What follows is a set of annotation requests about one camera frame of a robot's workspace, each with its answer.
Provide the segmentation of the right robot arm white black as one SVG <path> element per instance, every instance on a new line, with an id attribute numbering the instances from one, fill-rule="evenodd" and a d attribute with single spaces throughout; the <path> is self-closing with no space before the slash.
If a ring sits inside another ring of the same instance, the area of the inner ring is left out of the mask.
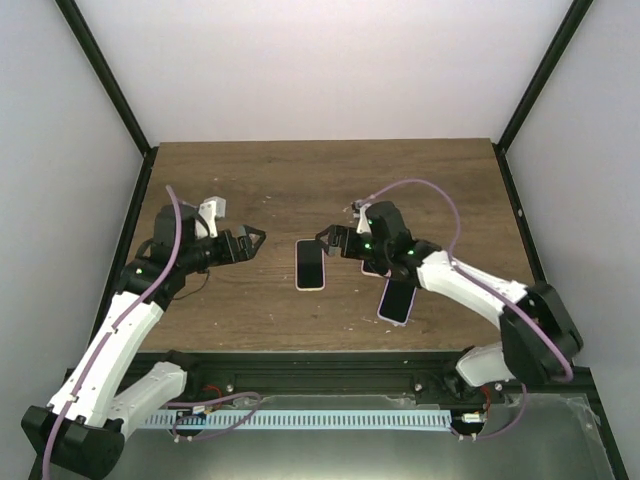
<path id="1" fill-rule="evenodd" d="M 354 210 L 355 226 L 332 224 L 316 234 L 325 253 L 363 261 L 380 275 L 447 297 L 499 331 L 499 342 L 466 351 L 445 376 L 451 400 L 468 402 L 492 382 L 572 380 L 571 362 L 584 342 L 550 284 L 501 279 L 414 238 L 390 201 L 358 203 Z"/>

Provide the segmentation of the pink phone case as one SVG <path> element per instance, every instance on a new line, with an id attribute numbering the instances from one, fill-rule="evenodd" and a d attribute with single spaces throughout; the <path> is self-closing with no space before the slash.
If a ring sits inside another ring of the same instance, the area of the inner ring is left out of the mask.
<path id="1" fill-rule="evenodd" d="M 389 278 L 391 276 L 391 272 L 386 265 L 367 260 L 362 261 L 361 273 L 366 276 L 382 278 Z"/>

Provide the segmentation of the metal front plate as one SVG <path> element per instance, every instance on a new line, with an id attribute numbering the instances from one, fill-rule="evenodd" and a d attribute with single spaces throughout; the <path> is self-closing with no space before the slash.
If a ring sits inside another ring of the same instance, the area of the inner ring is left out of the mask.
<path id="1" fill-rule="evenodd" d="M 300 410 L 291 398 L 261 408 Z M 598 417 L 580 397 L 512 396 L 478 436 L 460 430 L 179 430 L 164 410 L 126 443 L 111 479 L 612 479 Z"/>

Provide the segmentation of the black aluminium frame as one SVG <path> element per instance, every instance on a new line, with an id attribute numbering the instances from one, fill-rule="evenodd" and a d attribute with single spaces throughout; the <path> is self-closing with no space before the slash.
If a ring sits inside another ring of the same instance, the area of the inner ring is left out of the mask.
<path id="1" fill-rule="evenodd" d="M 57 6 L 143 156 L 133 197 L 91 331 L 91 335 L 96 337 L 99 328 L 106 321 L 116 283 L 125 266 L 125 250 L 132 243 L 134 226 L 139 219 L 158 150 L 149 144 L 142 132 L 77 3 L 60 1 Z M 574 1 L 570 4 L 500 140 L 492 146 L 529 267 L 538 282 L 544 281 L 545 273 L 526 215 L 522 210 L 519 193 L 508 165 L 507 152 L 590 7 L 588 1 Z M 390 392 L 402 379 L 407 380 L 409 385 L 415 385 L 416 379 L 409 373 L 411 370 L 416 370 L 419 375 L 433 374 L 437 367 L 449 371 L 453 359 L 454 355 L 451 352 L 411 353 L 408 356 L 408 365 L 401 366 L 397 353 L 185 354 L 169 351 L 165 354 L 135 355 L 127 365 L 124 381 L 127 386 L 132 386 L 149 372 L 154 361 L 166 360 L 184 370 L 187 379 L 186 392 L 189 395 L 195 394 L 197 387 L 203 385 L 211 372 L 241 373 L 249 367 L 257 371 L 262 386 L 269 393 L 296 393 L 303 396 L 356 393 L 382 395 Z M 115 468 L 124 448 L 123 437 L 115 430 L 118 425 L 115 421 L 109 421 L 105 427 L 96 429 L 74 427 L 70 421 L 64 421 L 57 438 L 64 443 L 65 450 L 63 453 L 52 453 L 50 462 L 68 472 L 77 473 L 84 479 L 105 478 Z"/>

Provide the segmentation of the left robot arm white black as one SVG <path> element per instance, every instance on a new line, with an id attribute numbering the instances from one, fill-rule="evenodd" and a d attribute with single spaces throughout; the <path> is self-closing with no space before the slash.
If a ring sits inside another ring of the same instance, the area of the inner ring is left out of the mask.
<path id="1" fill-rule="evenodd" d="M 44 407 L 31 406 L 21 427 L 48 479 L 57 465 L 89 479 L 115 467 L 126 441 L 155 411 L 178 399 L 196 402 L 203 377 L 190 358 L 171 352 L 141 379 L 120 387 L 144 339 L 192 274 L 253 259 L 267 238 L 248 225 L 220 230 L 226 202 L 173 201 L 156 214 L 152 236 L 118 280 L 106 317 L 76 368 Z"/>

